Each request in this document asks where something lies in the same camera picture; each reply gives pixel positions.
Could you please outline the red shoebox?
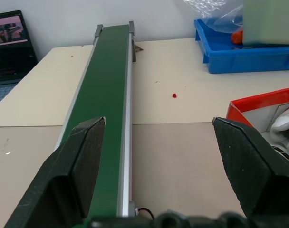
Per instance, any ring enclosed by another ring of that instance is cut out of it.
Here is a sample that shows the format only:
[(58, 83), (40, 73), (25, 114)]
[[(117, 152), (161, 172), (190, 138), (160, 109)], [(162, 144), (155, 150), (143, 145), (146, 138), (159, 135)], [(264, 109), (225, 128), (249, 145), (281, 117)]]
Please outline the red shoebox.
[(254, 127), (278, 154), (289, 161), (286, 153), (273, 146), (270, 137), (271, 126), (287, 109), (289, 88), (231, 101), (226, 118)]

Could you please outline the clear plastic bag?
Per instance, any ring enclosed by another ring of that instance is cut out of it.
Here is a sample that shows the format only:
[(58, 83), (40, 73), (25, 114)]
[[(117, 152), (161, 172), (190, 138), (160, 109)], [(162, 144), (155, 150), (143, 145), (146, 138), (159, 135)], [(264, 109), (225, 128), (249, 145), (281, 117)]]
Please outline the clear plastic bag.
[(243, 29), (243, 0), (183, 0), (196, 19), (214, 31), (234, 33)]

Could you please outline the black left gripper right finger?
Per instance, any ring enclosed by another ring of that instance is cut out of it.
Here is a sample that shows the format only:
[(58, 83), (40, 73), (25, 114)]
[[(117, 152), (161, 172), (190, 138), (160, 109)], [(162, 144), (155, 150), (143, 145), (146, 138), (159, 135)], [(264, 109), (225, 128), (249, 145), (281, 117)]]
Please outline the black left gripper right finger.
[(244, 123), (215, 117), (222, 163), (248, 216), (289, 216), (289, 161)]

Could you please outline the green conveyor belt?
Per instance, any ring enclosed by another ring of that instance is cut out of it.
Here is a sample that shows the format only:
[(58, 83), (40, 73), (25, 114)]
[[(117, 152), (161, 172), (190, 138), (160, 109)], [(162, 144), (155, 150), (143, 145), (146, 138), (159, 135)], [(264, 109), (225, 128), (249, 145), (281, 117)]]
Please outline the green conveyor belt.
[(132, 153), (132, 66), (135, 26), (98, 25), (93, 48), (63, 123), (57, 145), (80, 122), (106, 120), (99, 175), (90, 216), (127, 217)]

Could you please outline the black laptop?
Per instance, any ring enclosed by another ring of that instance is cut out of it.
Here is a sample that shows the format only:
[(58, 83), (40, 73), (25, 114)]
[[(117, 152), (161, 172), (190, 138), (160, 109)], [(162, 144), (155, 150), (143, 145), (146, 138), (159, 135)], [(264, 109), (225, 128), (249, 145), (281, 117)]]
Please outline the black laptop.
[(37, 64), (22, 12), (0, 13), (0, 101)]

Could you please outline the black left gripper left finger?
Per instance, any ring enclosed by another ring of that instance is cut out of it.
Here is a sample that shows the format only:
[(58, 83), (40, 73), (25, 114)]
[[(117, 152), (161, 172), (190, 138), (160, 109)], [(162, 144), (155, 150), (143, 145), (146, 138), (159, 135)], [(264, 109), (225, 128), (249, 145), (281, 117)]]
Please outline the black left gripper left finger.
[(42, 164), (4, 228), (73, 228), (88, 216), (106, 125), (80, 123)]

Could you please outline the blue plastic bin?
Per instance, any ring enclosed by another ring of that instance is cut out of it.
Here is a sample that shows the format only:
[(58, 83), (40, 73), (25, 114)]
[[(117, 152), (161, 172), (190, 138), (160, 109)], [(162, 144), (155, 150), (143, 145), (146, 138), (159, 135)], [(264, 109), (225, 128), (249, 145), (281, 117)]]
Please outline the blue plastic bin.
[(211, 74), (289, 70), (289, 46), (245, 48), (233, 44), (230, 33), (214, 31), (201, 19), (195, 19), (194, 26), (203, 63)]

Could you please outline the white shoe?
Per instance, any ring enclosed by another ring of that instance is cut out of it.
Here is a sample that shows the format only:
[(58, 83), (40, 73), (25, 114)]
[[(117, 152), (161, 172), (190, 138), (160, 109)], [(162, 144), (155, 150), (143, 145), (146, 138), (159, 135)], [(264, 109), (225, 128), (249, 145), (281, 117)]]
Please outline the white shoe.
[(289, 156), (289, 109), (277, 117), (270, 128), (270, 137), (273, 146)]

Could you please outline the pale green box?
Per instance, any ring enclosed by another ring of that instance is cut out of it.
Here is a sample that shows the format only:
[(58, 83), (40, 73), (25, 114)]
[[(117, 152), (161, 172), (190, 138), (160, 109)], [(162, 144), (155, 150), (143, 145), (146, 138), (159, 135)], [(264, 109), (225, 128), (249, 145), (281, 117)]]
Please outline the pale green box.
[(243, 0), (243, 44), (289, 45), (289, 0)]

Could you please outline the orange round object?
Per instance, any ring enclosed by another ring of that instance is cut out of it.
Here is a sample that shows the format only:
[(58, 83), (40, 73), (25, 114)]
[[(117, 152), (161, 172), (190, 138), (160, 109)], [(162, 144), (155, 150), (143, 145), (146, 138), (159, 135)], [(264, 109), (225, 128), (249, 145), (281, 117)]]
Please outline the orange round object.
[(231, 35), (231, 41), (235, 45), (241, 45), (243, 43), (243, 31), (238, 30)]

